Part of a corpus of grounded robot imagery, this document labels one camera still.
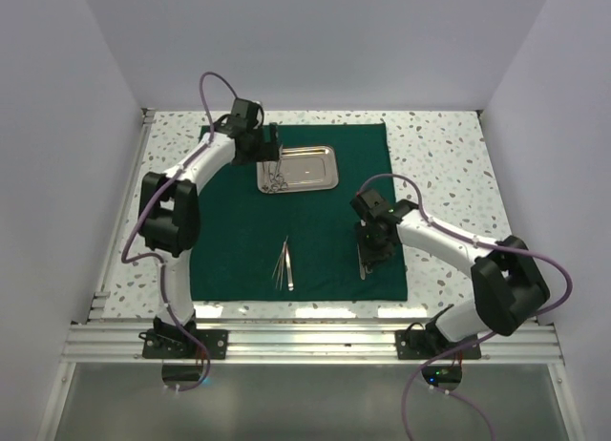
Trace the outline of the stainless steel instrument tray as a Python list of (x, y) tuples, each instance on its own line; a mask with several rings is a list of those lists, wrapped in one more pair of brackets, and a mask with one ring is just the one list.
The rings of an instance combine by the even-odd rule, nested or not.
[[(257, 187), (266, 191), (266, 162), (257, 164)], [(288, 188), (275, 194), (324, 191), (339, 184), (335, 151), (327, 145), (284, 148), (282, 172)]]

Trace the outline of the steel ring-handled scissors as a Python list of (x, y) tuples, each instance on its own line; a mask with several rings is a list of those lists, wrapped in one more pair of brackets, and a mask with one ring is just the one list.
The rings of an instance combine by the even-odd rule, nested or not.
[(284, 177), (281, 173), (281, 161), (268, 161), (265, 164), (266, 191), (270, 194), (278, 193), (283, 186)]

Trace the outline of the thin steel tweezers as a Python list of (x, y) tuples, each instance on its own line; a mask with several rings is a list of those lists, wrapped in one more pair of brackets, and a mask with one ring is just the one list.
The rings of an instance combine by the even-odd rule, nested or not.
[(286, 241), (283, 242), (283, 246), (282, 246), (282, 250), (281, 253), (279, 255), (279, 258), (277, 260), (275, 269), (273, 271), (273, 275), (272, 278), (275, 280), (275, 287), (278, 290), (282, 289), (283, 286), (283, 279), (284, 279), (284, 243)]
[(274, 270), (272, 272), (272, 277), (276, 279), (278, 284), (282, 282), (282, 279), (284, 277), (284, 269), (286, 268), (286, 265), (288, 262), (287, 244), (288, 244), (288, 237), (285, 237), (280, 255), (276, 261)]

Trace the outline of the broad steel tweezers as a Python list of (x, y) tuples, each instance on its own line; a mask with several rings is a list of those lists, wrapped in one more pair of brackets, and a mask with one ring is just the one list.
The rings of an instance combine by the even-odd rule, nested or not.
[(293, 291), (295, 285), (293, 280), (292, 261), (287, 241), (284, 243), (284, 277), (286, 279), (287, 289), (289, 291)]

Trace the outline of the dark green surgical cloth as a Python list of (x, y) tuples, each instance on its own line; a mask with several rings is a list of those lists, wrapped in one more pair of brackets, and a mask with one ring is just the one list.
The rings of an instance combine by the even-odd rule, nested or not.
[[(286, 125), (287, 147), (334, 149), (339, 184), (330, 190), (268, 195), (253, 165), (223, 167), (199, 194), (200, 237), (190, 255), (190, 290), (199, 302), (404, 301), (404, 256), (362, 281), (357, 216), (349, 202), (363, 182), (391, 170), (387, 129), (365, 125)], [(285, 237), (294, 290), (275, 287), (272, 272)]]

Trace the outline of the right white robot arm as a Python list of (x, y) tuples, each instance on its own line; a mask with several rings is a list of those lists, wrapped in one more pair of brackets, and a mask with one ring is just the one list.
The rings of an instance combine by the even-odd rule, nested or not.
[(444, 221), (424, 218), (416, 203), (390, 203), (374, 189), (357, 194), (350, 205), (359, 218), (354, 229), (361, 277), (389, 261), (396, 248), (413, 247), (472, 283), (471, 298), (449, 304), (425, 325), (400, 332), (398, 345), (418, 357), (447, 357), (484, 331), (510, 336), (550, 298), (534, 258), (515, 236), (503, 241), (468, 238)]

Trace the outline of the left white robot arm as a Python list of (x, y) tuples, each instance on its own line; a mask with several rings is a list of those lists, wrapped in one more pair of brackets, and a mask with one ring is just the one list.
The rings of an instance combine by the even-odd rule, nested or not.
[(199, 194), (225, 166), (277, 161), (277, 130), (263, 128), (257, 101), (235, 98), (231, 111), (212, 122), (195, 148), (161, 173), (141, 183), (137, 232), (158, 260), (159, 320), (171, 327), (164, 344), (180, 358), (192, 355), (198, 333), (186, 326), (195, 317), (188, 263), (200, 236)]

